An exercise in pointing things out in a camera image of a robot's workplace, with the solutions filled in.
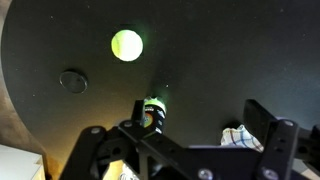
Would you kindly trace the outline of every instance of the screw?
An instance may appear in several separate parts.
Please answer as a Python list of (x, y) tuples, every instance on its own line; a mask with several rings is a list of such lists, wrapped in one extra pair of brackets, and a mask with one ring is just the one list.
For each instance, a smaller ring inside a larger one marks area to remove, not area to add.
[(98, 134), (100, 132), (100, 128), (92, 128), (91, 133), (92, 134)]
[(263, 168), (262, 172), (263, 172), (263, 176), (265, 178), (267, 178), (268, 180), (278, 180), (279, 179), (278, 174), (272, 169)]
[(198, 177), (201, 180), (212, 180), (213, 179), (213, 174), (209, 169), (200, 169), (198, 171)]
[(293, 126), (293, 123), (291, 121), (284, 121), (284, 123), (288, 126)]
[(124, 127), (131, 127), (132, 126), (132, 122), (131, 121), (127, 121), (124, 123)]

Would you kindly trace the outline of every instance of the tennis ball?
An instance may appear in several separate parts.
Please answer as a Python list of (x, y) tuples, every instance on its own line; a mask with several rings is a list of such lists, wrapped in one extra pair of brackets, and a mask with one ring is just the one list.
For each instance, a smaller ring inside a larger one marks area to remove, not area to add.
[(113, 54), (122, 61), (134, 61), (142, 53), (143, 42), (136, 32), (121, 30), (112, 38), (111, 48)]

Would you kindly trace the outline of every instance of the small bottle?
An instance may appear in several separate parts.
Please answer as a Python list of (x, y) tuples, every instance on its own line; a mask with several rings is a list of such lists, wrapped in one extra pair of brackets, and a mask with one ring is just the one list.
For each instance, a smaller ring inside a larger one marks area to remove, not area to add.
[(145, 118), (141, 125), (150, 131), (162, 134), (164, 119), (166, 117), (166, 106), (160, 97), (147, 97), (144, 100)]

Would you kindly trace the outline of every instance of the checkered fabric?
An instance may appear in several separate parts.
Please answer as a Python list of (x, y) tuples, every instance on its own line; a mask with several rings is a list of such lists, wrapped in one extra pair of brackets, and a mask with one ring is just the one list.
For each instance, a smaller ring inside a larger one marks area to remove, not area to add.
[(237, 129), (227, 128), (222, 132), (221, 146), (242, 146), (262, 152), (263, 146), (252, 136), (244, 125)]

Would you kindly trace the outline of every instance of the hole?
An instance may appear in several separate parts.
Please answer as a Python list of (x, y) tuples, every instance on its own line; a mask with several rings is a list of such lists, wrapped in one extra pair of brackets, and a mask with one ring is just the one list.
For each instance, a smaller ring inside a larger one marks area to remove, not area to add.
[(173, 148), (170, 148), (169, 152), (174, 153), (174, 152), (176, 152), (176, 150), (174, 150)]
[(308, 149), (305, 146), (300, 146), (298, 148), (298, 152), (301, 154), (306, 154), (306, 153), (308, 153)]
[(113, 155), (119, 155), (120, 153), (121, 153), (121, 150), (118, 147), (114, 148), (113, 151), (112, 151)]
[(278, 141), (282, 142), (282, 143), (285, 143), (286, 140), (282, 139), (282, 138), (278, 138)]
[(320, 151), (320, 147), (313, 146), (313, 147), (312, 147), (312, 150)]
[(162, 144), (162, 140), (161, 139), (157, 139), (156, 141), (157, 141), (157, 143)]
[(273, 148), (275, 151), (277, 151), (277, 152), (283, 152), (283, 149), (281, 149), (281, 148), (279, 148), (279, 147), (274, 147)]

